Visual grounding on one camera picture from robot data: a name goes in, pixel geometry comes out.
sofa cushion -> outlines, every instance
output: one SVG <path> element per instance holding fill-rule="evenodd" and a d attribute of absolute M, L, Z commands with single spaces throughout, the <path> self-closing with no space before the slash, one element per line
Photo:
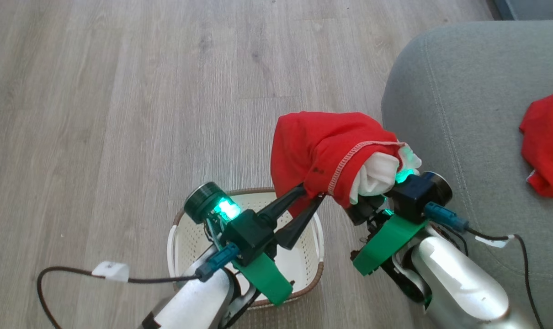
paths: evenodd
<path fill-rule="evenodd" d="M 553 94 L 553 21 L 440 27 L 410 42 L 390 73 L 383 124 L 408 142 L 423 169 L 450 182 L 448 206 L 490 235 L 520 234 L 534 301 L 553 328 L 553 199 L 525 179 L 519 125 L 531 102 Z M 470 241 L 471 258 L 533 318 L 517 242 Z"/>

white cloth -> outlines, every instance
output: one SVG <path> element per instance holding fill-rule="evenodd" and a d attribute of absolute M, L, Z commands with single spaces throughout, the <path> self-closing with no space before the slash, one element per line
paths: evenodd
<path fill-rule="evenodd" d="M 400 162 L 402 162 L 400 171 L 412 170 L 415 175 L 419 174 L 416 169 L 421 167 L 421 159 L 408 145 L 401 147 L 398 154 L 400 160 L 389 154 L 374 152 L 364 162 L 351 186 L 351 204 L 358 203 L 358 195 L 377 196 L 388 192 L 394 186 Z"/>

stitching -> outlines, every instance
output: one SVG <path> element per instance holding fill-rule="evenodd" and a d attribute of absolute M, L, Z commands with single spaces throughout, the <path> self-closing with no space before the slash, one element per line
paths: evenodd
<path fill-rule="evenodd" d="M 339 164 L 337 165 L 337 168 L 335 169 L 335 173 L 333 173 L 333 176 L 331 177 L 331 181 L 329 181 L 329 186 L 327 186 L 327 193 L 329 195 L 333 195 L 333 191 L 335 191 L 335 185 L 337 185 L 337 180 L 339 179 L 341 175 L 341 171 L 344 169 L 348 161 L 354 156 L 356 153 L 358 153 L 359 150 L 361 150 L 364 146 L 368 145 L 398 145 L 398 146 L 405 146 L 406 143 L 404 142 L 384 142 L 381 140 L 365 140 L 364 142 L 360 142 L 356 144 L 345 156 Z"/>
<path fill-rule="evenodd" d="M 459 156 L 457 154 L 457 149 L 456 149 L 453 137 L 452 137 L 451 129 L 449 127 L 449 121 L 447 119 L 447 115 L 446 115 L 446 112 L 445 112 L 445 107 L 443 106 L 443 101 L 441 100 L 439 90 L 437 90 L 437 92 L 435 92 L 435 88 L 433 87 L 433 85 L 437 86 L 437 81 L 435 79 L 435 74 L 433 73 L 433 68 L 431 67 L 431 58 L 429 56 L 429 47 L 427 45 L 428 44 L 427 43 L 427 38 L 428 38 L 427 35 L 425 35 L 425 39 L 424 39 L 424 42 L 423 42 L 423 45 L 425 46 L 425 58 L 427 60 L 427 65 L 425 66 L 425 68 L 427 69 L 427 74 L 429 74 L 429 71 L 431 72 L 430 77 L 431 77 L 432 81 L 429 81 L 429 82 L 430 82 L 430 85 L 431 85 L 431 91 L 433 92 L 433 97 L 435 98 L 435 102 L 436 102 L 436 106 L 437 106 L 437 110 L 438 110 L 437 113 L 441 117 L 441 125 L 442 125 L 441 129 L 443 131 L 444 137 L 447 139 L 447 142 L 448 142 L 449 154 L 452 158 L 452 167 L 453 167 L 453 170 L 455 171 L 457 183 L 459 185 L 460 190 L 461 190 L 461 183 L 460 183 L 458 173 L 460 173 L 461 179 L 463 181 L 465 195 L 464 195 L 463 191 L 460 192 L 460 194 L 464 198 L 463 203 L 464 203 L 465 210 L 468 212 L 468 216 L 471 216 L 471 218 L 473 218 L 473 221 L 478 226 L 477 229 L 479 231 L 481 231 L 481 227 L 479 226 L 479 222 L 477 221 L 477 217 L 475 215 L 475 209 L 473 208 L 473 204 L 471 202 L 471 196 L 469 195 L 469 190 L 467 189 L 467 183 L 465 183 L 464 173 L 463 173 L 463 170 L 461 169 L 461 162 L 460 162 Z M 467 203 L 465 202 L 465 199 L 467 199 L 467 201 L 469 202 L 469 208 L 467 206 Z M 507 269 L 507 270 L 511 271 L 512 273 L 515 273 L 517 275 L 522 274 L 524 276 L 524 270 L 517 269 L 514 266 L 509 266 L 509 265 L 503 264 L 500 261 L 500 259 L 498 259 L 498 257 L 496 257 L 496 255 L 491 250 L 491 248 L 489 248 L 488 246 L 484 246 L 484 248 L 486 248 L 487 252 L 492 255 L 492 258 L 495 260 L 496 264 L 500 265 L 500 267 L 502 267 L 504 269 Z M 531 271 L 531 273 L 532 273 L 533 276 L 538 275 L 539 277 L 548 277 L 550 279 L 553 279 L 553 275 L 550 275 L 550 274 L 535 273 L 533 271 Z"/>
<path fill-rule="evenodd" d="M 452 146 L 450 145 L 449 139 L 447 137 L 444 118 L 443 118 L 443 115 L 441 114 L 441 112 L 439 111 L 439 100 L 437 98 L 437 93 L 435 93 L 435 87 L 433 86 L 435 84 L 435 76 L 433 75 L 433 71 L 431 69 L 431 59 L 429 58 L 429 48 L 427 46 L 427 38 L 428 38 L 427 35 L 425 35 L 425 39 L 423 40 L 423 43 L 421 44 L 421 52 L 424 52 L 423 57 L 425 57 L 425 59 L 426 59 L 425 62 L 427 64 L 427 65 L 425 65 L 425 70 L 427 71 L 427 76 L 429 77 L 429 84 L 431 85 L 431 92 L 433 93 L 433 99 L 435 100 L 435 109 L 437 110 L 437 114 L 439 114 L 439 118 L 440 118 L 439 121 L 441 121 L 441 131 L 443 133 L 443 137 L 447 141 L 447 149 L 449 150 L 449 156 L 452 159 L 453 171 L 456 175 L 457 185 L 458 185 L 458 187 L 461 191 L 462 190 L 461 181 L 459 179 L 459 175 L 457 174 L 457 169 L 456 169 L 455 164 L 454 164 L 455 159 L 454 159 L 453 152 L 452 152 Z M 463 206 L 465 208 L 465 211 L 467 212 L 467 215 L 469 216 L 469 209 L 467 208 L 467 203 L 465 202 L 465 198 L 464 198 Z"/>

white laundry basket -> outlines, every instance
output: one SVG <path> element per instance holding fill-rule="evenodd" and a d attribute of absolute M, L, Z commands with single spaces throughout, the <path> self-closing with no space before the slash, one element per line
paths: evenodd
<path fill-rule="evenodd" d="M 273 189 L 248 189 L 227 192 L 242 209 L 258 211 L 275 200 Z M 285 212 L 278 221 L 277 229 L 291 221 L 289 212 Z M 181 210 L 170 229 L 167 241 L 167 264 L 171 277 L 180 276 L 209 246 L 203 231 L 203 225 L 196 225 Z M 303 232 L 293 250 L 277 247 L 275 264 L 289 281 L 295 281 L 293 294 L 285 302 L 293 301 L 310 292 L 321 279 L 323 273 L 323 229 L 319 217 L 314 214 L 310 225 Z M 237 275 L 242 291 L 250 284 L 243 275 Z M 272 306 L 264 294 L 260 295 L 251 308 Z"/>

red cloth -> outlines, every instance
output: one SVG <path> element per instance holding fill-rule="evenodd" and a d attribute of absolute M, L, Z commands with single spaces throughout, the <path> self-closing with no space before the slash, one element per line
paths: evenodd
<path fill-rule="evenodd" d="M 308 197 L 289 209 L 293 216 L 321 192 L 348 208 L 352 183 L 364 162 L 374 152 L 400 159 L 398 150 L 403 145 L 362 113 L 284 115 L 276 124 L 272 142 L 271 176 L 276 196 L 302 182 Z"/>
<path fill-rule="evenodd" d="M 527 181 L 538 194 L 553 198 L 553 95 L 529 106 L 520 129 L 521 154 L 534 167 Z"/>

